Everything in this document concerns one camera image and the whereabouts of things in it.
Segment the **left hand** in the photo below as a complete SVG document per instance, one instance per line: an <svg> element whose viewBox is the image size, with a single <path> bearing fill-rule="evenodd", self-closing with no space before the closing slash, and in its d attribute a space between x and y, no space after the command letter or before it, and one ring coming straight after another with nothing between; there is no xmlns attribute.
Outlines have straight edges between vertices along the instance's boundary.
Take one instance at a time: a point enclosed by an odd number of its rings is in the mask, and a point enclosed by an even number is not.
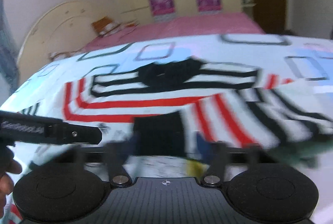
<svg viewBox="0 0 333 224"><path fill-rule="evenodd" d="M21 172L22 166L14 159L14 153L6 146L1 146L1 218L4 215L6 198L14 189L14 182L9 173L20 174Z"/></svg>

